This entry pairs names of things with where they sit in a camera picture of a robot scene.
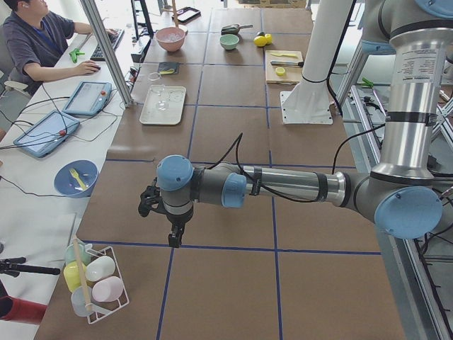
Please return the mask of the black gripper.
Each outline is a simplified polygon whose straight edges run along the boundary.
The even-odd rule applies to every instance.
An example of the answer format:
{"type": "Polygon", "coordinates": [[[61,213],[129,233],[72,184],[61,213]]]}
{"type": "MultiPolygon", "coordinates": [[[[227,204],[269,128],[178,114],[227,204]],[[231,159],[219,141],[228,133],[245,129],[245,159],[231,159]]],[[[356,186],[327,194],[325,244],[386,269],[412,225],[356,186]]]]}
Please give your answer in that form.
{"type": "Polygon", "coordinates": [[[192,218],[192,213],[187,212],[182,215],[169,215],[168,220],[171,222],[171,233],[168,235],[168,245],[170,247],[180,247],[183,243],[185,224],[192,218]]]}

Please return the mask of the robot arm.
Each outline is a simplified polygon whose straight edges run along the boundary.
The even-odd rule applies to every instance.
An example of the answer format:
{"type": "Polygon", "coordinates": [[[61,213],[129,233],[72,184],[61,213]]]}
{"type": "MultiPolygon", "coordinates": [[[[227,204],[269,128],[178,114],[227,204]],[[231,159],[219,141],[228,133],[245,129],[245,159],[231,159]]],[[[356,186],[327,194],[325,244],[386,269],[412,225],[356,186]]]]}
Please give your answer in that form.
{"type": "Polygon", "coordinates": [[[297,203],[329,202],[399,239],[416,239],[436,228],[443,205],[427,163],[452,44],[452,2],[367,1],[363,23],[365,52],[395,56],[378,164],[368,174],[322,174],[225,161],[195,167],[181,155],[167,156],[141,194],[139,214],[167,217],[171,247],[181,245],[194,203],[240,208],[246,196],[261,194],[297,203]]]}

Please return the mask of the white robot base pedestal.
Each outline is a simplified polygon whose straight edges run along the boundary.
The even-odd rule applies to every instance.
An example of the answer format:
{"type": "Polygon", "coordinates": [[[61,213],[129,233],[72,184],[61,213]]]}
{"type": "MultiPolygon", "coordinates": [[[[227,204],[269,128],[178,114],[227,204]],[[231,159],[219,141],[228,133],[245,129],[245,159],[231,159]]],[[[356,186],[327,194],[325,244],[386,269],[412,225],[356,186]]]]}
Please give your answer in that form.
{"type": "Polygon", "coordinates": [[[302,67],[302,78],[291,92],[282,91],[282,122],[286,125],[333,123],[329,109],[329,76],[336,62],[341,38],[348,29],[355,2],[319,2],[309,48],[302,67]]]}

